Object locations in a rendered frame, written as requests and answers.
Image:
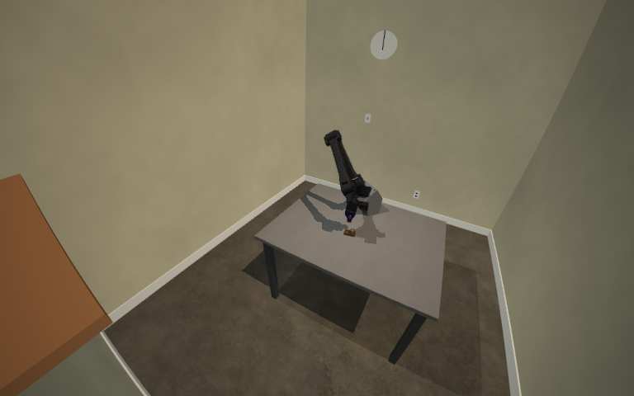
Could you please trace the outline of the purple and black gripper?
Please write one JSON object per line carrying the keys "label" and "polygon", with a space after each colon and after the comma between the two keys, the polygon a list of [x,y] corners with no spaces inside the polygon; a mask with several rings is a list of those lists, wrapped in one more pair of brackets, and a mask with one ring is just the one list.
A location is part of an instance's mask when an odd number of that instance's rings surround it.
{"label": "purple and black gripper", "polygon": [[[345,210],[345,215],[346,215],[346,217],[347,217],[348,221],[351,221],[351,220],[353,219],[353,217],[355,216],[355,213],[356,213],[355,211],[351,211],[348,207],[346,207],[346,210]],[[350,215],[351,215],[351,216],[350,216]],[[348,216],[350,216],[350,217],[352,217],[352,218],[351,218],[351,219],[349,219],[349,218],[348,218]]]}

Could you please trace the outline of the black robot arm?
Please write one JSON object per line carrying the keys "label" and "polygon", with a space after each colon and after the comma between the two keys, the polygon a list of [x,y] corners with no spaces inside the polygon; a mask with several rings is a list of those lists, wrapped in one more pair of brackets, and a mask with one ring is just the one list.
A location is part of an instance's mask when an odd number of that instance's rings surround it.
{"label": "black robot arm", "polygon": [[364,213],[367,212],[369,203],[364,201],[359,201],[357,200],[357,197],[358,196],[368,197],[371,192],[371,187],[367,186],[366,188],[364,186],[364,183],[362,184],[361,176],[359,176],[360,174],[357,175],[352,167],[352,164],[349,163],[350,161],[345,152],[340,132],[338,130],[334,130],[326,134],[324,137],[324,142],[327,146],[330,146],[332,149],[334,160],[338,169],[341,192],[347,198],[346,199],[347,207],[351,211],[356,212],[357,211],[356,207],[357,205],[359,205],[358,208],[360,210],[362,210]]}

